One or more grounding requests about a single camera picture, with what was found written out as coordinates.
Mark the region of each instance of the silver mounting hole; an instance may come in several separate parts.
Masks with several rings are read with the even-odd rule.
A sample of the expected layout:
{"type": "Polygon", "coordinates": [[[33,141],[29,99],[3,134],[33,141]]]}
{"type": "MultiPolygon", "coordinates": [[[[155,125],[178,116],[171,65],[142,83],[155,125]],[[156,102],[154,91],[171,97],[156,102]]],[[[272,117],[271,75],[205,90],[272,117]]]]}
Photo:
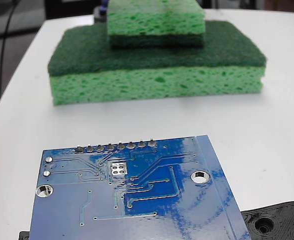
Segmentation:
{"type": "Polygon", "coordinates": [[[36,195],[40,198],[46,198],[50,196],[52,193],[53,193],[53,187],[47,184],[38,186],[36,189],[36,195]]]}
{"type": "Polygon", "coordinates": [[[205,184],[209,181],[210,176],[205,171],[195,171],[191,175],[191,179],[197,184],[205,184]]]}

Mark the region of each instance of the gray floor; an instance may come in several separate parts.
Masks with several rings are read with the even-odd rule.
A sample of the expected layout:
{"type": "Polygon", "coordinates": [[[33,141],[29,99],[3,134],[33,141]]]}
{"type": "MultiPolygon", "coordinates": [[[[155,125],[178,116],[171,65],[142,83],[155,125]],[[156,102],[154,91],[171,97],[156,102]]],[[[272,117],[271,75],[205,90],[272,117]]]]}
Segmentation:
{"type": "MultiPolygon", "coordinates": [[[[9,12],[0,16],[0,34],[5,30],[8,14],[9,12]]],[[[39,28],[44,20],[45,10],[43,0],[21,0],[13,14],[9,32],[13,33],[15,31],[39,28]]],[[[35,35],[36,33],[29,33],[7,38],[3,65],[2,92],[8,85],[35,35]]],[[[2,39],[0,38],[0,54],[1,47],[2,39]]]]}

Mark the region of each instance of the black cable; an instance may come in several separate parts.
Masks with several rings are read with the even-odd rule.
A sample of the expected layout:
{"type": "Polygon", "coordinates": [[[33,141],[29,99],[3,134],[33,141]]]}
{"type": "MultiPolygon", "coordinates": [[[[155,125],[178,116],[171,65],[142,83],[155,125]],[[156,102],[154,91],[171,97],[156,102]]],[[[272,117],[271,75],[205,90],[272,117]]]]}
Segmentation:
{"type": "Polygon", "coordinates": [[[10,22],[11,22],[11,18],[13,16],[13,13],[18,5],[18,1],[14,0],[12,1],[12,9],[10,11],[9,17],[8,17],[8,21],[7,21],[7,25],[6,25],[6,29],[5,29],[5,33],[3,35],[3,41],[2,41],[2,48],[1,48],[1,55],[0,55],[0,99],[2,96],[2,81],[3,81],[3,58],[4,58],[4,54],[5,54],[5,48],[6,48],[6,40],[7,40],[7,35],[8,35],[8,31],[9,31],[9,26],[10,26],[10,22]]]}

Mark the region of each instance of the sponge stack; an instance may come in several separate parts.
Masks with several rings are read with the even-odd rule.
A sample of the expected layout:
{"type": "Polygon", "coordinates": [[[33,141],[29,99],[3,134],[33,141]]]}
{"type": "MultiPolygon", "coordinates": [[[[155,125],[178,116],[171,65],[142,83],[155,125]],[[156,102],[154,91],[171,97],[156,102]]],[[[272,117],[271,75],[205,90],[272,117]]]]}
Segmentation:
{"type": "MultiPolygon", "coordinates": [[[[177,4],[166,8],[168,16],[173,9],[175,13],[183,12],[181,3],[196,3],[195,0],[154,1],[177,4]]],[[[159,22],[149,25],[145,22],[148,17],[154,17],[155,21],[161,19],[165,11],[159,16],[145,14],[144,20],[140,20],[139,13],[148,12],[147,9],[134,11],[128,6],[124,8],[132,9],[132,15],[126,10],[128,14],[119,15],[119,22],[116,22],[113,17],[121,7],[115,9],[114,6],[123,2],[142,6],[150,1],[111,0],[108,27],[105,23],[97,23],[65,32],[48,67],[55,105],[260,92],[266,58],[232,24],[203,22],[203,14],[200,14],[195,27],[183,32],[183,25],[178,25],[173,26],[173,31],[159,22]],[[126,28],[124,22],[130,22],[132,17],[139,19],[137,24],[129,24],[126,28]],[[177,34],[184,40],[171,43],[175,46],[161,45],[164,38],[157,38],[156,33],[159,36],[163,33],[161,38],[177,34]],[[189,41],[197,45],[199,41],[194,41],[193,37],[203,35],[203,48],[180,44],[189,41]],[[108,40],[117,49],[110,47],[108,40]]],[[[189,16],[186,19],[193,19],[190,13],[186,16],[189,16]]]]}

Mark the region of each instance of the light green sponge layer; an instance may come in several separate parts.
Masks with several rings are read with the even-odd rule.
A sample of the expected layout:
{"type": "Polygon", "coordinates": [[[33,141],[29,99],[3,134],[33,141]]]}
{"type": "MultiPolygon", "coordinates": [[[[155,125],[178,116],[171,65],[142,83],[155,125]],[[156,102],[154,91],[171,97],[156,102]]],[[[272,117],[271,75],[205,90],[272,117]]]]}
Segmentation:
{"type": "Polygon", "coordinates": [[[265,67],[171,67],[51,76],[55,105],[259,93],[265,67]]]}
{"type": "Polygon", "coordinates": [[[205,32],[204,10],[195,0],[111,0],[108,35],[197,35],[205,32]]]}

